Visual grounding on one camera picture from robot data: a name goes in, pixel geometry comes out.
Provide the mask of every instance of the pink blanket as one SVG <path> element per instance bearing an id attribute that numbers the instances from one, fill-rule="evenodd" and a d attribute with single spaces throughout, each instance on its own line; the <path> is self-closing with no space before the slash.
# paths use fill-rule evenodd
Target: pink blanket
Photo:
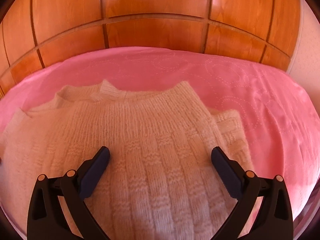
<path id="1" fill-rule="evenodd" d="M 296 218 L 319 178 L 320 119 L 284 72 L 249 61 L 157 48 L 114 48 L 70 58 L 28 76 L 0 101 L 0 132 L 17 107 L 51 100 L 64 85 L 107 79 L 121 90 L 164 90 L 186 80 L 202 101 L 240 112 L 258 176 L 284 176 Z"/>

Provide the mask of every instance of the white wall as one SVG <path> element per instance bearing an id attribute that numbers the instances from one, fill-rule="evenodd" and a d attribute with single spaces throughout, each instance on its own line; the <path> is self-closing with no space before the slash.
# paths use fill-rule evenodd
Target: white wall
<path id="1" fill-rule="evenodd" d="M 305 0 L 301 0 L 299 35 L 287 72 L 307 91 L 320 115 L 320 24 Z"/>

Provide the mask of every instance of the folded sweater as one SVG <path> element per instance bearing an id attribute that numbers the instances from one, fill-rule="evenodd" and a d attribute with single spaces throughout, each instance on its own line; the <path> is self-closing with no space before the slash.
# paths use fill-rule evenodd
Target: folded sweater
<path id="1" fill-rule="evenodd" d="M 107 82 L 64 88 L 18 110 L 0 139 L 1 202 L 22 231 L 37 176 L 77 169 L 102 145 L 110 164 L 85 202 L 111 239 L 210 239 L 236 203 L 211 164 L 212 148 L 252 169 L 238 113 L 209 111 L 186 82 L 162 92 Z"/>

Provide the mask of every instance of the metal pin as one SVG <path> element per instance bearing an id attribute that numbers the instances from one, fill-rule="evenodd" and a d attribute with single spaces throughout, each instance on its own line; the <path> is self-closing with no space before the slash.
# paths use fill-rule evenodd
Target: metal pin
<path id="1" fill-rule="evenodd" d="M 281 175 L 277 175 L 276 176 L 277 181 L 281 182 L 283 181 L 283 177 Z"/>
<path id="2" fill-rule="evenodd" d="M 74 176 L 75 174 L 76 174 L 76 172 L 75 172 L 74 170 L 70 170 L 70 171 L 67 172 L 67 176 L 68 176 L 68 177 L 72 177 L 72 176 Z"/>
<path id="3" fill-rule="evenodd" d="M 39 175 L 39 177 L 38 177 L 38 180 L 39 180 L 39 181 L 42 181 L 42 180 L 44 180 L 44 179 L 45 179 L 45 176 L 44 176 L 43 174 Z"/>
<path id="4" fill-rule="evenodd" d="M 253 178 L 255 176 L 253 171 L 247 171 L 245 174 L 247 174 L 249 178 Z"/>

